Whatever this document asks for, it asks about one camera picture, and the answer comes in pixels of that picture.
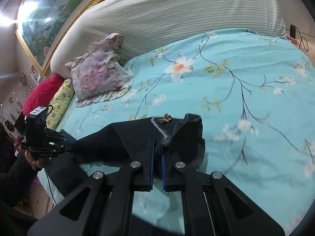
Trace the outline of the left hand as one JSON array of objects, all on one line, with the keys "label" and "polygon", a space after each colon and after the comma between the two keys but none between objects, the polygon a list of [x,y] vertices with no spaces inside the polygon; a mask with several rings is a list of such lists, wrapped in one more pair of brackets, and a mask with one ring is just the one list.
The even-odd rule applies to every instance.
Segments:
[{"label": "left hand", "polygon": [[32,169],[35,171],[41,171],[49,164],[49,158],[35,159],[32,157],[31,153],[28,150],[25,151],[25,158],[27,162],[31,165]]}]

